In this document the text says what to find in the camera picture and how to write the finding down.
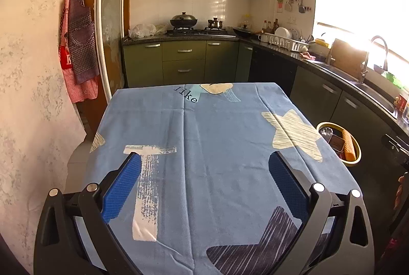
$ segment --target stainless steel sink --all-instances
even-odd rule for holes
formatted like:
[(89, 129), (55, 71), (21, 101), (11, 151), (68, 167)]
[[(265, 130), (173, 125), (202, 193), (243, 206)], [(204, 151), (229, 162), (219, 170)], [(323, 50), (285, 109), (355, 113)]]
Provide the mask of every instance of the stainless steel sink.
[(330, 71), (331, 73), (334, 73), (335, 75), (338, 75), (340, 78), (349, 81), (349, 82), (357, 82), (358, 80), (355, 79), (353, 76), (349, 75), (348, 73), (345, 73), (344, 71), (341, 71), (340, 69), (334, 67), (334, 66), (330, 66), (327, 65), (324, 62), (320, 62), (320, 61), (315, 61), (315, 60), (309, 60), (308, 62), (312, 62), (315, 65), (320, 66), (323, 69), (326, 69), (327, 71)]
[(372, 99), (374, 99), (376, 102), (378, 102), (378, 104), (383, 106), (390, 114), (392, 114), (394, 116), (394, 113), (395, 113), (394, 106), (388, 100), (386, 100), (384, 97), (379, 95), (375, 90), (373, 90), (372, 88), (368, 87), (367, 85), (363, 85), (363, 84), (361, 84), (359, 82), (353, 82), (352, 84), (355, 87), (361, 89), (367, 95), (369, 95)]

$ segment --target silver handle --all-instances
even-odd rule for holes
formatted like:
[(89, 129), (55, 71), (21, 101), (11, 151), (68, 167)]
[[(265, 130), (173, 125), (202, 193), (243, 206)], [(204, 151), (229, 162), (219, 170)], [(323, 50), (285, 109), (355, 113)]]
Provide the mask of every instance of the silver handle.
[(330, 93), (332, 93), (332, 94), (335, 94), (335, 93), (336, 93), (336, 91), (335, 91), (334, 89), (328, 87), (328, 86), (325, 85), (325, 84), (323, 84), (322, 87), (323, 87), (325, 90), (328, 90), (328, 91), (329, 91)]
[(352, 106), (354, 109), (358, 108), (358, 105), (356, 105), (355, 103), (353, 103), (353, 101), (350, 101), (349, 99), (345, 99), (345, 102), (347, 102), (350, 106)]

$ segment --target orange sponge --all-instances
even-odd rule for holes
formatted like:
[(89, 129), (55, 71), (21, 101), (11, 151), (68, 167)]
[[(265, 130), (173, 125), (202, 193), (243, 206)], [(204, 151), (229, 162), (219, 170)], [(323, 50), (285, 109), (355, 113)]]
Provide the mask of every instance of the orange sponge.
[(356, 161), (357, 156), (355, 154), (355, 149), (354, 149), (354, 145), (352, 143), (351, 134), (347, 130), (343, 130), (342, 131), (342, 138), (345, 141), (345, 146), (344, 146), (345, 159), (348, 162)]

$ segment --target floor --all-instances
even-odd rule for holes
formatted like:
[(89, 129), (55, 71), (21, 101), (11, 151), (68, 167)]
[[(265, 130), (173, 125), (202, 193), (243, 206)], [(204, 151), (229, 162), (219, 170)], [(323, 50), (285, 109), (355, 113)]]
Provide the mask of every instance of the floor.
[(67, 164), (68, 174), (64, 193), (78, 192), (83, 189), (83, 178), (92, 144), (92, 140), (86, 138), (72, 153)]

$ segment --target white dish rack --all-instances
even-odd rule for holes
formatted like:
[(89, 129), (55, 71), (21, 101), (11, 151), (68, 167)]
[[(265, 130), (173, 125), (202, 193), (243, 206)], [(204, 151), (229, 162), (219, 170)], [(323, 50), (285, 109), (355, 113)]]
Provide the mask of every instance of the white dish rack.
[(306, 46), (307, 48), (309, 45), (302, 41), (296, 41), (294, 39), (288, 39), (285, 37), (281, 37), (274, 34), (265, 33), (267, 35), (267, 42), (271, 45), (276, 45), (281, 48), (285, 48), (289, 51), (301, 52), (301, 48)]

